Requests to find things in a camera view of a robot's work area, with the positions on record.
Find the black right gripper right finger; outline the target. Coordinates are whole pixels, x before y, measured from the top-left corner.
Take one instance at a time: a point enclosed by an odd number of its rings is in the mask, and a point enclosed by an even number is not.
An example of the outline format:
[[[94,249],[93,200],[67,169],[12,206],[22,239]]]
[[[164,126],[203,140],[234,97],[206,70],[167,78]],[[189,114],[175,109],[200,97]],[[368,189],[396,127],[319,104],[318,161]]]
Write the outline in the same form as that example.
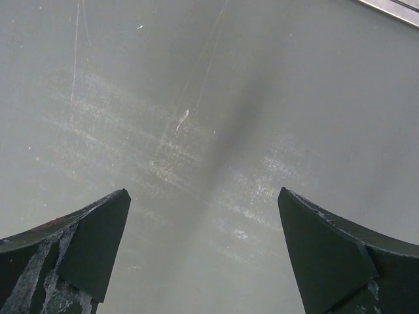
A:
[[[287,188],[282,230],[306,313],[417,313],[418,246],[335,215]]]

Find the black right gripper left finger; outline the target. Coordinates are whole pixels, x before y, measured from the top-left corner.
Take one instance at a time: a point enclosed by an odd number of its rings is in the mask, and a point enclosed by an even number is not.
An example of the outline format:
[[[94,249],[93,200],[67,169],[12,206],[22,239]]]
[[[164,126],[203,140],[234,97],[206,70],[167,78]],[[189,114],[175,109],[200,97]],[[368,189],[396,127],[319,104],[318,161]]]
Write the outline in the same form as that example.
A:
[[[125,229],[127,190],[1,239],[2,313],[95,313]]]

